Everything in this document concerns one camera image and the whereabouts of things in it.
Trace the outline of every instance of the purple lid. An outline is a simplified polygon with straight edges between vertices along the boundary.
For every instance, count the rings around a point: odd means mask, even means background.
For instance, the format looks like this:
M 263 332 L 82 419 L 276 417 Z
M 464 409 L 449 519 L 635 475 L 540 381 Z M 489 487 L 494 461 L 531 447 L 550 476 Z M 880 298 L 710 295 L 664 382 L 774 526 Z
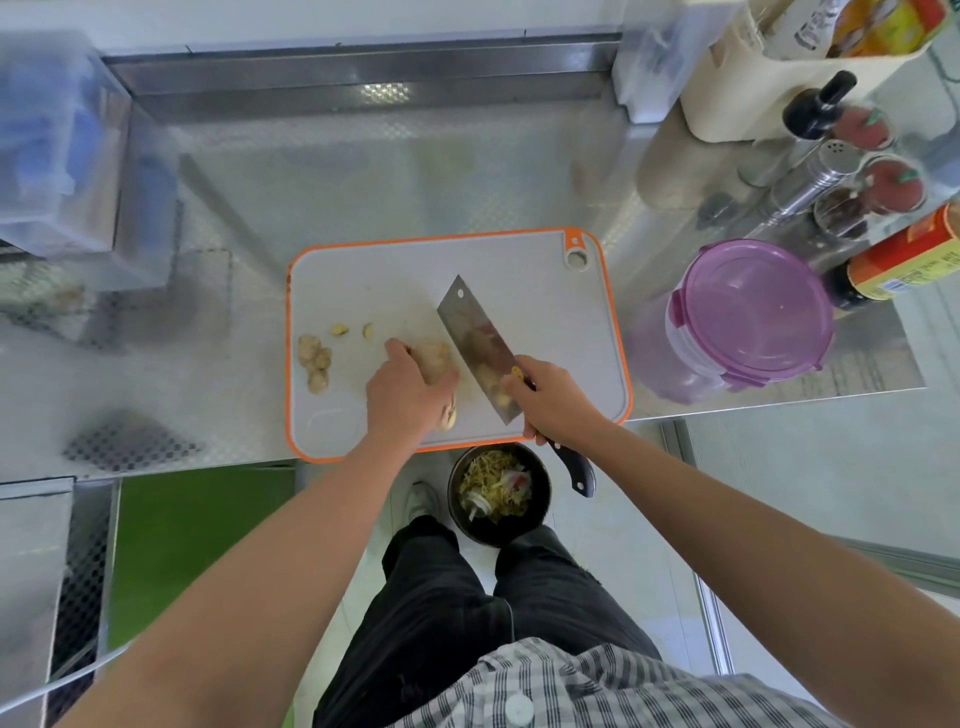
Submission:
M 706 246 L 676 293 L 679 318 L 733 385 L 820 369 L 833 340 L 833 312 L 816 275 L 759 240 Z

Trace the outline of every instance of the utensil holder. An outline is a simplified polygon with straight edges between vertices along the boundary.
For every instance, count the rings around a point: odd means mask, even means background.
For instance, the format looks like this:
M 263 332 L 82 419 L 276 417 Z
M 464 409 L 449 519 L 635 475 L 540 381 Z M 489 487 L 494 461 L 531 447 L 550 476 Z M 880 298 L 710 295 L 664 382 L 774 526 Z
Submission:
M 846 69 L 857 78 L 848 99 L 863 99 L 927 47 L 906 56 L 777 61 L 749 44 L 745 35 L 742 22 L 731 23 L 697 61 L 680 95 L 687 126 L 703 141 L 784 136 L 780 115 L 800 91 L 822 86 Z

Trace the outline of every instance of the green mat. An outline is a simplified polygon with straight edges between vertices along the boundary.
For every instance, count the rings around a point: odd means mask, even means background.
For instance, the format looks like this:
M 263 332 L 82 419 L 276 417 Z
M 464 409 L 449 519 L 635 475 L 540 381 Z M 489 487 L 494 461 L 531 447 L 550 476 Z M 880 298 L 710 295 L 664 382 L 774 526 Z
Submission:
M 293 469 L 213 468 L 124 478 L 109 599 L 111 649 L 293 497 Z M 284 726 L 293 726 L 293 711 Z

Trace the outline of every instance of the black pants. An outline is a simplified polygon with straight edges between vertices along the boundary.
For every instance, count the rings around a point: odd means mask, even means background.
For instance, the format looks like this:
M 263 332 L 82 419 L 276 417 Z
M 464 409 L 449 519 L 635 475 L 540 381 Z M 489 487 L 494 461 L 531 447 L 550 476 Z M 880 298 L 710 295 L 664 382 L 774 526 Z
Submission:
M 484 593 L 456 535 L 430 516 L 399 530 L 387 583 L 314 713 L 314 728 L 383 728 L 449 688 L 499 646 L 539 637 L 570 654 L 611 643 L 660 659 L 545 525 L 501 549 Z

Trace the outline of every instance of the cleaver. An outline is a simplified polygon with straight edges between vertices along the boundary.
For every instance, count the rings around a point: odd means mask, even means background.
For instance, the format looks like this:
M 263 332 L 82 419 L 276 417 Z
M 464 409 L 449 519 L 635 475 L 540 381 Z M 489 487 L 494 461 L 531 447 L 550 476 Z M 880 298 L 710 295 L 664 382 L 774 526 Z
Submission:
M 504 392 L 500 379 L 513 374 L 522 378 L 531 389 L 536 390 L 537 387 L 520 369 L 510 347 L 460 276 L 440 301 L 437 314 L 480 389 L 503 424 L 508 425 L 522 410 L 516 400 Z M 574 449 L 557 445 L 550 439 L 547 442 L 569 471 L 573 490 L 581 496 L 593 497 L 596 493 L 596 475 L 590 461 Z

